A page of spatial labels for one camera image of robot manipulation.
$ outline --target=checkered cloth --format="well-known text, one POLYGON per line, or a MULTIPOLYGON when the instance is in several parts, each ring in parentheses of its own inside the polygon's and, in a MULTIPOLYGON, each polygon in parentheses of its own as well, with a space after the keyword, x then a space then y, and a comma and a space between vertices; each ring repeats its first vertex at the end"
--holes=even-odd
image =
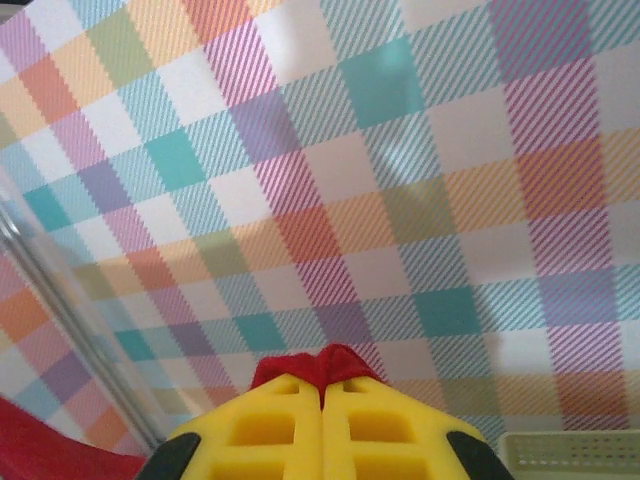
POLYGON ((71 438, 143 453, 111 397, 6 252, 0 254, 0 272, 2 395, 71 438))
POLYGON ((492 439, 640 425, 638 0, 36 0, 0 46, 6 189, 176 423, 336 341, 492 439))

